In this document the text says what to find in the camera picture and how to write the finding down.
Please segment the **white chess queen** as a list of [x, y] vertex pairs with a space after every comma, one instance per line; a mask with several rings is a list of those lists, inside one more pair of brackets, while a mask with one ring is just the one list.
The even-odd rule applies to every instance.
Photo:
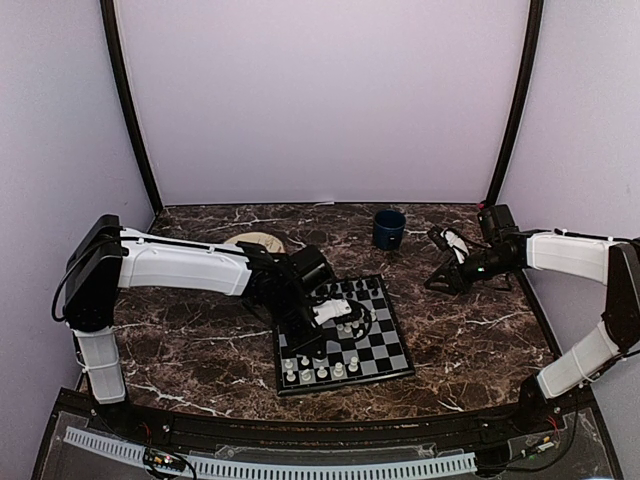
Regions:
[[332, 369], [332, 377], [334, 379], [342, 378], [344, 376], [344, 365], [341, 362], [334, 364]]

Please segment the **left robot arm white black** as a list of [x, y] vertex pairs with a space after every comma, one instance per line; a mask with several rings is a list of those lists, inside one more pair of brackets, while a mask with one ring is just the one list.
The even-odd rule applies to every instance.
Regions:
[[239, 300], [261, 321], [279, 328], [290, 348], [319, 358], [326, 353], [323, 326], [350, 312], [343, 300], [316, 297], [333, 280], [331, 266], [314, 246], [292, 254], [247, 241], [210, 244], [125, 228], [105, 214], [67, 261], [50, 315], [72, 331], [101, 417], [120, 436], [141, 427], [130, 406], [114, 332], [123, 291], [208, 292]]

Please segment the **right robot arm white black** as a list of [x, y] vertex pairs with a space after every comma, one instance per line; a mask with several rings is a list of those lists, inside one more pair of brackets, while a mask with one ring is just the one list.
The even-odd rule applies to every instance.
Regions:
[[428, 236], [451, 256], [426, 280], [427, 289], [462, 294], [476, 282], [527, 270], [561, 340], [561, 356], [534, 376], [540, 396], [528, 396], [511, 410], [517, 432], [534, 432], [549, 416], [546, 400], [594, 381], [638, 344], [638, 240], [510, 231], [471, 251], [453, 229], [434, 227]]

